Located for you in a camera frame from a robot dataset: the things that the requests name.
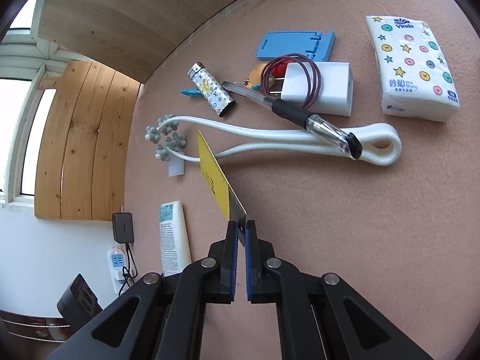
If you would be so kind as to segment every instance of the pink fabric surface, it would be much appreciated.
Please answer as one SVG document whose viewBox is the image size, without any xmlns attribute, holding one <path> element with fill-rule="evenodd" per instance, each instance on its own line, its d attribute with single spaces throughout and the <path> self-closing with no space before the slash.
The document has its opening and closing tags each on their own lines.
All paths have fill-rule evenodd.
<svg viewBox="0 0 480 360">
<path fill-rule="evenodd" d="M 374 52 L 365 15 L 426 21 L 452 71 L 461 103 L 448 123 L 382 114 Z M 219 120 L 204 99 L 180 94 L 201 61 L 222 80 L 243 80 L 259 61 L 266 32 L 335 30 L 331 61 L 350 62 L 355 78 L 351 118 L 339 127 L 386 122 L 402 139 L 400 159 L 379 167 L 345 158 L 262 151 L 220 166 L 259 237 L 278 257 L 312 275 L 336 272 L 435 359 L 453 359 L 480 319 L 480 41 L 453 0 L 252 0 L 184 47 L 145 85 L 131 125 L 125 209 L 133 214 L 134 253 L 141 274 L 162 272 L 160 205 L 181 200 L 192 259 L 224 237 L 226 221 L 198 164 L 168 178 L 154 158 L 145 127 L 166 113 Z M 236 97 L 226 123 L 292 128 L 268 109 Z M 196 126 L 181 123 L 186 154 L 197 155 Z M 200 127 L 214 152 L 245 139 Z M 274 305 L 246 302 L 244 249 L 230 306 L 208 306 L 204 359 L 279 359 Z"/>
</svg>

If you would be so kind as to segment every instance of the triangular cutout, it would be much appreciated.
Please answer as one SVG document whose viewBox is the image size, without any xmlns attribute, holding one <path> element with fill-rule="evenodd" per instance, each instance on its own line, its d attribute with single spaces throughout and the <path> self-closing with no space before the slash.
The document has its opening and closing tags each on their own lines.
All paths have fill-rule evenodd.
<svg viewBox="0 0 480 360">
<path fill-rule="evenodd" d="M 131 298 L 104 323 L 93 330 L 92 338 L 113 348 L 119 347 L 139 302 L 138 297 Z"/>
<path fill-rule="evenodd" d="M 371 320 L 351 298 L 345 298 L 343 305 L 364 350 L 372 349 L 390 339 L 390 335 Z"/>
</svg>

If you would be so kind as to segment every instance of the patterned lighter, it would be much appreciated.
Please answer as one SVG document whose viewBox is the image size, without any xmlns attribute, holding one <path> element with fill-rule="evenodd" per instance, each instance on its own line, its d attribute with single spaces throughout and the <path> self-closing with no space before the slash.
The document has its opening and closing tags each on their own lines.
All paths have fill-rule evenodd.
<svg viewBox="0 0 480 360">
<path fill-rule="evenodd" d="M 188 71 L 188 76 L 202 92 L 211 107 L 217 112 L 218 116 L 224 117 L 225 114 L 235 106 L 235 101 L 229 93 L 222 88 L 217 80 L 212 76 L 201 62 L 194 64 Z"/>
</svg>

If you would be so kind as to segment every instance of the white power adapter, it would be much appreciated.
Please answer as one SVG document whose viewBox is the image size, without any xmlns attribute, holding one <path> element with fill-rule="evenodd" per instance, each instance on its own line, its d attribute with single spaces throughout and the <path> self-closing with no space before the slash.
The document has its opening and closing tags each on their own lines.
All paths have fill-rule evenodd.
<svg viewBox="0 0 480 360">
<path fill-rule="evenodd" d="M 307 68 L 310 81 L 313 80 L 311 66 Z M 353 98 L 353 76 L 348 62 L 315 62 L 322 78 L 320 92 L 316 102 L 309 111 L 320 114 L 351 116 Z M 307 77 L 298 63 L 286 66 L 285 79 L 280 98 L 299 107 L 307 95 Z"/>
<path fill-rule="evenodd" d="M 126 265 L 125 253 L 122 249 L 119 249 L 116 246 L 112 248 L 106 254 L 107 262 L 110 268 L 110 277 L 112 279 L 113 289 L 116 294 L 122 288 L 125 278 L 123 277 L 123 267 Z M 122 293 L 128 290 L 128 286 L 124 286 Z"/>
</svg>

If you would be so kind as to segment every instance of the black device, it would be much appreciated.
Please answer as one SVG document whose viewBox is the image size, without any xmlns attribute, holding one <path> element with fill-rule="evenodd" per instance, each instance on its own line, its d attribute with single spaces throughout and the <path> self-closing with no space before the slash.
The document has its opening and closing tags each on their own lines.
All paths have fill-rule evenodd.
<svg viewBox="0 0 480 360">
<path fill-rule="evenodd" d="M 199 359 L 206 304 L 234 300 L 238 233 L 230 221 L 225 239 L 181 274 L 146 274 L 47 359 Z M 283 360 L 432 360 L 340 276 L 276 257 L 255 221 L 245 255 L 248 300 L 277 305 Z"/>
<path fill-rule="evenodd" d="M 57 309 L 74 331 L 79 330 L 102 311 L 97 296 L 81 274 L 77 275 L 63 293 L 57 303 Z"/>
<path fill-rule="evenodd" d="M 134 220 L 130 212 L 112 214 L 113 239 L 119 244 L 131 244 L 134 238 Z"/>
</svg>

